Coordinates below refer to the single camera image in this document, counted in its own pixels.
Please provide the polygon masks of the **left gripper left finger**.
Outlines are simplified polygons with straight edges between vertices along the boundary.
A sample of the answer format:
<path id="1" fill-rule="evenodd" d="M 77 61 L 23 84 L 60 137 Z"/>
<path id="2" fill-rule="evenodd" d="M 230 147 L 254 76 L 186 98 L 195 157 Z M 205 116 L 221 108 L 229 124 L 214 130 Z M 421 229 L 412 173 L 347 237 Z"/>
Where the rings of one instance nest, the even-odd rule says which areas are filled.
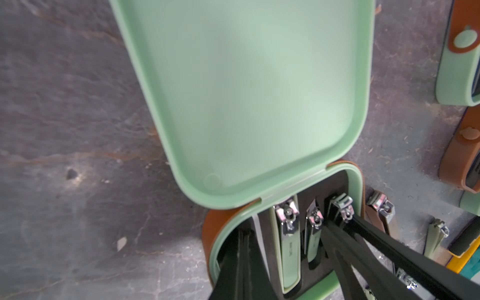
<path id="1" fill-rule="evenodd" d="M 251 229 L 235 229 L 221 248 L 211 300 L 276 300 L 260 247 Z"/>

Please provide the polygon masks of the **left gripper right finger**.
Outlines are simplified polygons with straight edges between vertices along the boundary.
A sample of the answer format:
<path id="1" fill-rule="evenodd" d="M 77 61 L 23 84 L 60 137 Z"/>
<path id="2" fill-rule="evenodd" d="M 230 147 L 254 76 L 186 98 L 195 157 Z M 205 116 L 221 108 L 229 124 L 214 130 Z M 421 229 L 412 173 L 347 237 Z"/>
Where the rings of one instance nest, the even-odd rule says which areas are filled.
<path id="1" fill-rule="evenodd" d="M 355 246 L 358 246 L 356 240 L 332 221 L 326 223 L 321 237 L 345 300 L 366 300 L 365 289 L 355 275 L 352 265 Z"/>

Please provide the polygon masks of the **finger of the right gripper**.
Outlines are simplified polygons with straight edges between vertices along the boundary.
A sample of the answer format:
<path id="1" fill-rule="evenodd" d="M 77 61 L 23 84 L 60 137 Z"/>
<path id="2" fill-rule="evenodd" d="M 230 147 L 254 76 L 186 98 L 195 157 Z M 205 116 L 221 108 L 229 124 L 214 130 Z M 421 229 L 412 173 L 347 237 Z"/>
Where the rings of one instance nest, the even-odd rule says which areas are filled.
<path id="1" fill-rule="evenodd" d="M 480 298 L 478 284 L 413 251 L 360 217 L 354 216 L 346 227 L 365 238 L 437 299 L 478 300 Z"/>

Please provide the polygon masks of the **small clipper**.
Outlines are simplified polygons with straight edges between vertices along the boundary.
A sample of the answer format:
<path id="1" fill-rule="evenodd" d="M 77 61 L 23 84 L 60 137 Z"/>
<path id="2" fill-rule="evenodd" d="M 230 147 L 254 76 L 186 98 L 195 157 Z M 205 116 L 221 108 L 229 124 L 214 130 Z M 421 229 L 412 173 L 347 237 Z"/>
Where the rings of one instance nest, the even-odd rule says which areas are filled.
<path id="1" fill-rule="evenodd" d="M 313 262 L 318 255 L 323 225 L 323 214 L 316 200 L 314 199 L 306 211 L 304 231 L 304 254 L 308 263 Z"/>

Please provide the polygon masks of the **brown nail clipper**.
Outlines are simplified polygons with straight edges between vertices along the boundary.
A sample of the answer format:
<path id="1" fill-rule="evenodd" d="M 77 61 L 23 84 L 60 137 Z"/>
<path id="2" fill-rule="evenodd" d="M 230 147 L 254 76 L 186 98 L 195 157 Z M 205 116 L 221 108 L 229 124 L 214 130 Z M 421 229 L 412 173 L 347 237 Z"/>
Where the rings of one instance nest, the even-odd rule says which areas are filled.
<path id="1" fill-rule="evenodd" d="M 366 201 L 366 214 L 373 226 L 393 239 L 399 239 L 395 205 L 384 193 L 380 191 L 373 192 Z"/>

